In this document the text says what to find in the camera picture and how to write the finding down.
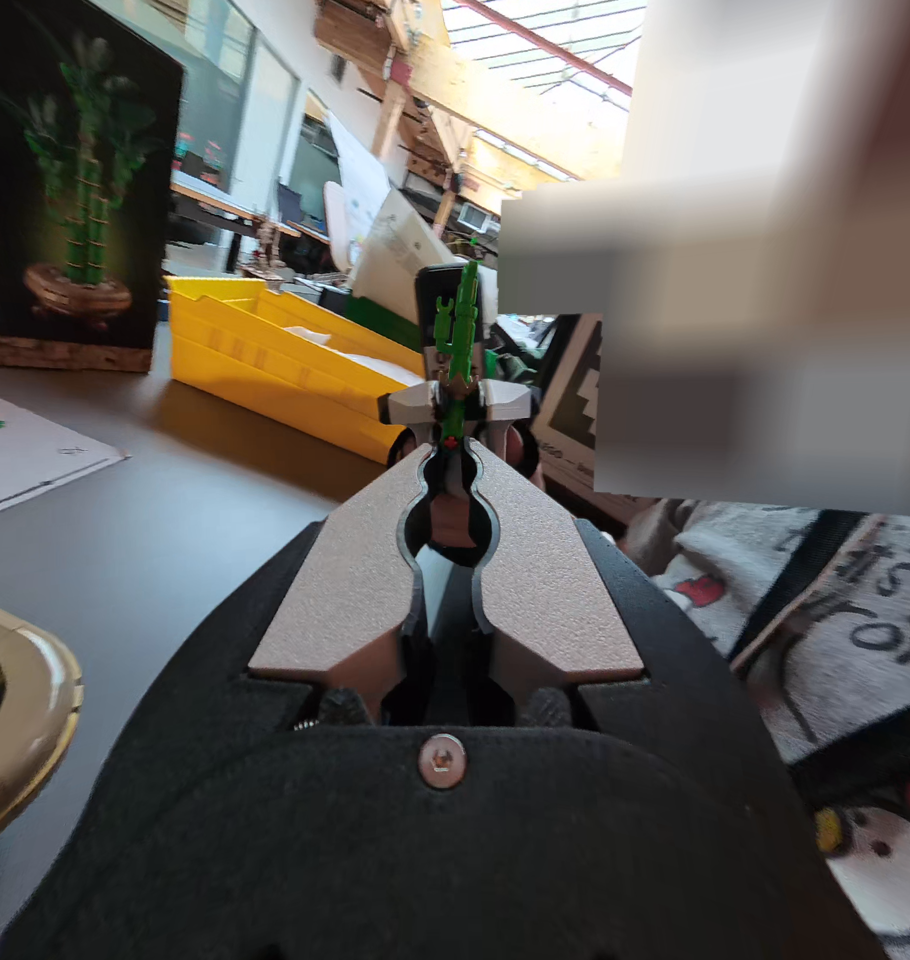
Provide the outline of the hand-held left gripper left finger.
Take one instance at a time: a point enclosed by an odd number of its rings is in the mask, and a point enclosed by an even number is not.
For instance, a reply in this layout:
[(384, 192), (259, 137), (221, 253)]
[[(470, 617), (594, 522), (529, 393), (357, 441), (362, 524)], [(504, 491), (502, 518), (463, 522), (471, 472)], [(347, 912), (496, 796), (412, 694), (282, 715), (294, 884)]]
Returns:
[(248, 661), (256, 678), (354, 690), (375, 722), (426, 631), (424, 443), (332, 510)]

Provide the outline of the black lego set box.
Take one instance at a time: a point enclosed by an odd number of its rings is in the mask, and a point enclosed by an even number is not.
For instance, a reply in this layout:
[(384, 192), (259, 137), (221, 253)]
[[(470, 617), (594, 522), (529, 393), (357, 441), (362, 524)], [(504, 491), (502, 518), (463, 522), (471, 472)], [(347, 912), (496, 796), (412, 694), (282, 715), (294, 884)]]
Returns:
[(0, 367), (149, 371), (183, 78), (107, 2), (0, 2)]

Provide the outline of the wooden book stand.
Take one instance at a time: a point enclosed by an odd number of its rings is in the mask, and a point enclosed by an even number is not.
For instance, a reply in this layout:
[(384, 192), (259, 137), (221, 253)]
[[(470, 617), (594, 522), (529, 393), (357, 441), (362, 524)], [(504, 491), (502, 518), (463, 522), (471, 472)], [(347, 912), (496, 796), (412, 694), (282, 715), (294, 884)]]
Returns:
[(339, 182), (322, 188), (327, 234), (338, 271), (350, 275), (391, 186), (383, 164), (330, 110), (325, 125), (339, 167)]

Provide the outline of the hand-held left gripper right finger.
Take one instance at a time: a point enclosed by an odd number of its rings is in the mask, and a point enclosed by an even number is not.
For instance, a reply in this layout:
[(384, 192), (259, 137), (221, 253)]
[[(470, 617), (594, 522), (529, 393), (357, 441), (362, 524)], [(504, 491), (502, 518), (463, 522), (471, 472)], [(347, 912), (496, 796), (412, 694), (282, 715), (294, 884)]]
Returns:
[(641, 655), (576, 519), (508, 463), (469, 439), (472, 507), (489, 541), (472, 580), (490, 639), (488, 675), (517, 715), (538, 690), (640, 681)]

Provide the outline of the open lego instruction booklet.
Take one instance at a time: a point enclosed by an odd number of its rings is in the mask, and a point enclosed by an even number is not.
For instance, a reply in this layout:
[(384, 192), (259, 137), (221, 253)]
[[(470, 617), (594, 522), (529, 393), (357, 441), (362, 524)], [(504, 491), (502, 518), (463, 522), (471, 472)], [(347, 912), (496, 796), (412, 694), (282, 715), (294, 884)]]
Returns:
[(124, 450), (0, 398), (0, 512), (127, 458)]

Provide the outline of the large folded paper sheet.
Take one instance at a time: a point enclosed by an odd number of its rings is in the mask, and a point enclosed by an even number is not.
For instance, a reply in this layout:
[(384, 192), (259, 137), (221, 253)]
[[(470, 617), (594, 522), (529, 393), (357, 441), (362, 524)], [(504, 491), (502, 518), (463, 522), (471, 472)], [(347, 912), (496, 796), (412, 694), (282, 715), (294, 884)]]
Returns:
[(434, 234), (403, 194), (392, 189), (350, 274), (355, 299), (367, 299), (416, 323), (415, 277), (425, 267), (463, 263)]

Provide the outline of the lego bamboo model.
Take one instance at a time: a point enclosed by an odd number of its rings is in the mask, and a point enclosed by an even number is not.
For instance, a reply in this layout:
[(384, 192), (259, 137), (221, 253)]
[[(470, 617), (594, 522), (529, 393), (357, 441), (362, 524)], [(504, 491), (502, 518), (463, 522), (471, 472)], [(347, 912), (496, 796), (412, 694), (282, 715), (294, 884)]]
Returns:
[(0, 608), (0, 835), (63, 762), (83, 701), (82, 672), (71, 649)]

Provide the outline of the small green lego bamboo branch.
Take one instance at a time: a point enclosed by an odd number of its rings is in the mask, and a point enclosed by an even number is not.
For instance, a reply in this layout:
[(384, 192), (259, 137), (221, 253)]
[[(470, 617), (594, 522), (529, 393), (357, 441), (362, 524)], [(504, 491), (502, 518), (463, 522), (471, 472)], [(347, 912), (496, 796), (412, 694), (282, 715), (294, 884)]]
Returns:
[(444, 399), (440, 445), (446, 452), (456, 450), (463, 440), (468, 398), (478, 386), (473, 373), (477, 294), (478, 263), (471, 260), (461, 268), (454, 296), (439, 295), (436, 300), (435, 347), (448, 364), (438, 377)]

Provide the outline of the white paper bag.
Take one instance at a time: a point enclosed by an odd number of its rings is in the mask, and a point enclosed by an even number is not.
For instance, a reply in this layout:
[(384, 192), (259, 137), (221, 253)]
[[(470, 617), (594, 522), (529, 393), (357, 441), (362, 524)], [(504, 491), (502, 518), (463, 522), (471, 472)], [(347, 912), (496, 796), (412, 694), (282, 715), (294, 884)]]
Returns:
[(364, 354), (356, 353), (345, 353), (343, 351), (335, 349), (330, 345), (331, 335), (326, 333), (319, 333), (313, 330), (309, 330), (300, 325), (294, 325), (285, 327), (286, 332), (293, 334), (297, 337), (300, 337), (303, 340), (314, 343), (318, 346), (328, 349), (330, 353), (339, 354), (341, 357), (344, 357), (360, 366), (363, 366), (367, 369), (370, 369), (380, 375), (391, 378), (397, 382), (403, 383), (406, 386), (413, 386), (417, 383), (424, 381), (423, 376), (416, 372), (412, 372), (404, 366), (394, 364), (390, 361), (379, 359), (371, 356), (366, 356)]

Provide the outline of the wooden model tower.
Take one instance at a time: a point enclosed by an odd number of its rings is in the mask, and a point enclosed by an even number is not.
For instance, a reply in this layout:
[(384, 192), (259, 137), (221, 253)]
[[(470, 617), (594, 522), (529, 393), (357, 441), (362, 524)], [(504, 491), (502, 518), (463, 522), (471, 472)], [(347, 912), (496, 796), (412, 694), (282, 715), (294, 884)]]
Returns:
[(279, 256), (280, 230), (277, 222), (268, 217), (256, 221), (257, 246), (241, 268), (242, 277), (264, 282), (267, 287), (280, 292), (284, 278), (278, 272), (284, 266)]

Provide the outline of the person's right hand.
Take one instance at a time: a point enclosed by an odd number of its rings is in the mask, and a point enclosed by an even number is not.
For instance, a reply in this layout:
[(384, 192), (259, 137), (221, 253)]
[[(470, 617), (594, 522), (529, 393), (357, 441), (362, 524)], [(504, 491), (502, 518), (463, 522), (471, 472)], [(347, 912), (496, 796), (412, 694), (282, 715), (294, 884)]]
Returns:
[[(527, 434), (520, 433), (514, 426), (509, 428), (507, 436), (507, 462), (520, 474), (525, 475), (540, 490), (545, 490), (544, 478), (539, 464), (535, 466), (533, 472), (525, 473), (528, 467), (525, 465), (527, 456), (525, 447), (525, 438)], [(392, 466), (399, 459), (403, 459), (413, 452), (417, 447), (417, 442), (413, 432), (410, 429), (404, 431), (389, 453), (389, 465)], [(434, 543), (439, 553), (441, 548), (449, 550), (456, 548), (470, 548), (474, 542), (469, 534), (469, 509), (466, 503), (462, 503), (456, 497), (449, 494), (440, 494), (432, 504), (432, 524)]]

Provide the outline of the nested yellow plastic bins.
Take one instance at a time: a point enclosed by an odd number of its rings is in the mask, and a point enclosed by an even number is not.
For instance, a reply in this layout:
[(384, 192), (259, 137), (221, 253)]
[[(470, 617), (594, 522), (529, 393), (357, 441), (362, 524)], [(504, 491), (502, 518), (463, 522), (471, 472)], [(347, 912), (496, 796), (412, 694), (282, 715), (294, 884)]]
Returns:
[(378, 398), (410, 386), (284, 328), (330, 334), (338, 351), (384, 359), (424, 377), (417, 352), (256, 279), (172, 275), (169, 308), (173, 379), (386, 462), (400, 429), (379, 422)]

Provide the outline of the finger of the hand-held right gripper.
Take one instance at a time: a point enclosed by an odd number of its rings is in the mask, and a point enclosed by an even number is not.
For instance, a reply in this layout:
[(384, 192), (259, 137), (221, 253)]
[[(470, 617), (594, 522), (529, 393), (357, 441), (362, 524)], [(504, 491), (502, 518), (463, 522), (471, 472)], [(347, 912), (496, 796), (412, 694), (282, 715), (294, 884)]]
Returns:
[(396, 446), (404, 450), (408, 439), (414, 447), (438, 446), (441, 409), (441, 385), (430, 379), (416, 385), (385, 393), (378, 398), (378, 419), (384, 426), (400, 426), (403, 435)]
[(470, 435), (491, 452), (506, 452), (509, 430), (524, 436), (539, 404), (540, 392), (527, 385), (481, 379), (470, 394)]

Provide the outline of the green cardboard box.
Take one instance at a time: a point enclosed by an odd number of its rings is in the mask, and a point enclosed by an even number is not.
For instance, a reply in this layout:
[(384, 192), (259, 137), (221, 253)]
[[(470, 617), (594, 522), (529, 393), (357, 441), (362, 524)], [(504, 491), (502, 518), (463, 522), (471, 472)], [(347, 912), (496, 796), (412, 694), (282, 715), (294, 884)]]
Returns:
[(411, 321), (380, 306), (365, 297), (350, 295), (344, 308), (344, 316), (354, 324), (370, 330), (402, 347), (421, 354), (422, 340), (417, 321)]

